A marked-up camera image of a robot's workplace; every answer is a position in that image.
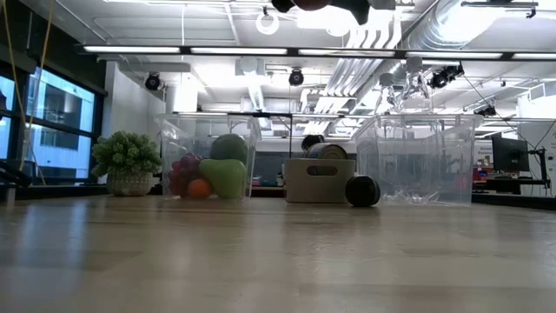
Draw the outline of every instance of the can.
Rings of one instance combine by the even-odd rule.
[[[321,160],[347,160],[348,153],[337,144],[317,143],[307,150],[305,158],[315,158]]]

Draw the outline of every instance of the transparent storage container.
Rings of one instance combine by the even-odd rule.
[[[390,115],[355,133],[357,171],[381,187],[384,204],[469,205],[473,187],[473,115]]]
[[[242,200],[251,195],[259,124],[251,116],[189,113],[158,116],[164,196]]]

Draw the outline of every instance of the ceiling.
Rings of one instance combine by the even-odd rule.
[[[21,0],[37,13],[48,16],[48,1]],[[401,14],[401,28],[407,30],[434,0],[414,0],[413,10]],[[349,35],[330,36],[325,30],[299,29],[293,10],[280,17],[280,27],[273,35],[263,35],[256,27],[262,5],[240,7],[231,3],[229,12],[223,5],[147,5],[145,3],[113,3],[103,0],[56,0],[54,24],[81,43],[87,44],[185,44],[226,46],[296,46],[344,47]],[[465,46],[472,50],[554,50],[556,48],[556,11],[540,10],[532,19],[527,10],[506,11],[482,34]],[[475,23],[473,19],[462,22]],[[237,57],[130,57],[130,63],[189,63],[204,86],[199,103],[239,103],[248,97],[248,86],[236,81]],[[336,59],[266,58],[266,64],[281,64],[288,69],[303,68],[308,84],[326,83],[336,68]],[[436,90],[436,106],[442,113],[462,112],[477,103],[481,96],[496,95],[501,115],[515,111],[514,96],[546,78],[556,78],[556,64],[522,62],[464,62],[470,84],[458,78],[443,90]],[[139,77],[146,72],[137,73]],[[265,97],[299,99],[302,88],[289,87],[287,74],[275,74],[262,86]]]

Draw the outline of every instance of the green pear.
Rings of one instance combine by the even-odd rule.
[[[199,164],[199,170],[220,198],[238,199],[243,196],[247,169],[242,161],[205,159]]]

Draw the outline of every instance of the security camera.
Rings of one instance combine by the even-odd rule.
[[[162,89],[164,83],[160,80],[160,73],[149,73],[149,77],[145,81],[145,88],[152,91],[158,91]]]
[[[300,69],[293,69],[292,73],[289,75],[289,84],[291,86],[301,86],[304,80],[305,78],[303,77],[303,73],[301,73]]]

